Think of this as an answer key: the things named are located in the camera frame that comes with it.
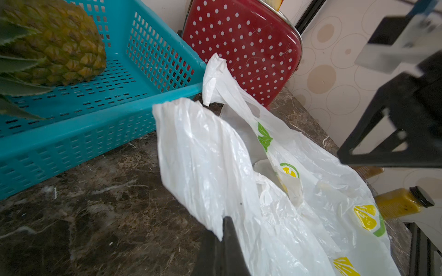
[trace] pineapple leaf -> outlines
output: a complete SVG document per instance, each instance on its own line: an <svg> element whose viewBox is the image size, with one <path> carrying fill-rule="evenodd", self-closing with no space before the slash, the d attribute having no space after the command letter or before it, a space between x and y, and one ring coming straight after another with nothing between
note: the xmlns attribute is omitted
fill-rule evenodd
<svg viewBox="0 0 442 276"><path fill-rule="evenodd" d="M2 95L0 95L0 114L25 119L44 120L44 118L41 118L40 116L24 111Z"/></svg>
<svg viewBox="0 0 442 276"><path fill-rule="evenodd" d="M17 38L22 38L27 35L37 34L39 31L23 27L0 18L0 45L10 43Z"/></svg>
<svg viewBox="0 0 442 276"><path fill-rule="evenodd" d="M0 94L10 96L40 95L53 90L53 87L24 83L9 77L0 76Z"/></svg>
<svg viewBox="0 0 442 276"><path fill-rule="evenodd" d="M42 62L44 58L39 60L31 60L19 57L7 57L0 55L0 73L17 72L29 69Z"/></svg>

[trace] yellow sauce bottle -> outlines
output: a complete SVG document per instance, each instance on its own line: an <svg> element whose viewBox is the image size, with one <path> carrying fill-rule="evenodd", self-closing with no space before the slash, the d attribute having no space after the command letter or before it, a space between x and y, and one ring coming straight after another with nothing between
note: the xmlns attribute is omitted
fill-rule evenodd
<svg viewBox="0 0 442 276"><path fill-rule="evenodd" d="M411 187L409 190L400 188L383 193L374 197L374 200L384 219L416 214L423 208L434 206L430 195L419 186Z"/></svg>

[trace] metal rim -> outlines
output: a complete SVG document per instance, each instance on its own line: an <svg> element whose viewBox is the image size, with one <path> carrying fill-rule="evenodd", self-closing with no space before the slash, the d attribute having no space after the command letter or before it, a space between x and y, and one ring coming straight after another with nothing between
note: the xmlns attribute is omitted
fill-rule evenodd
<svg viewBox="0 0 442 276"><path fill-rule="evenodd" d="M274 12L277 16L279 16L286 24L288 24L294 30L296 36L298 36L299 42L301 44L301 55L299 56L299 62L295 67L295 70L296 70L298 68L299 64L301 63L301 59L302 59L302 37L301 37L301 34L298 32L296 27L287 19L287 17L282 12L275 10L274 8L272 8L269 4L267 4L263 0L258 0L258 1L262 5L264 5L268 9L270 9L272 12ZM191 2L189 3L189 8L187 9L186 20L184 20L183 33L184 33L184 27L186 26L187 18L189 17L189 13L191 11L192 4L193 4L193 0L191 0Z"/></svg>

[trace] white wall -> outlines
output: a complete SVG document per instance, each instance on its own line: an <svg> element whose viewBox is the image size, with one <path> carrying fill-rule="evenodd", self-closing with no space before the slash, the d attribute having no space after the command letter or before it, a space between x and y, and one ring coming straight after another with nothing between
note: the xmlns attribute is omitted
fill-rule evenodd
<svg viewBox="0 0 442 276"><path fill-rule="evenodd" d="M383 17L405 15L410 9L395 0L327 0L303 33L301 65L287 87L338 146L354 129L376 90L399 72L413 68L401 64L387 75L354 64ZM366 149L391 133L385 122L369 134ZM416 222L442 250L442 170L386 168L369 181L379 193L416 185L428 191L436 206L403 220Z"/></svg>

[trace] marble countertop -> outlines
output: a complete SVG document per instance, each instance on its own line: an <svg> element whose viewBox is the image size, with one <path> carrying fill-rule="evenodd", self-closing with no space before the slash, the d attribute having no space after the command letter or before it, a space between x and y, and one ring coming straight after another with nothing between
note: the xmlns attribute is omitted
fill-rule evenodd
<svg viewBox="0 0 442 276"><path fill-rule="evenodd" d="M336 154L289 92L270 110ZM0 201L0 275L190 275L204 227L161 184L156 144L150 133ZM411 233L387 230L405 276Z"/></svg>

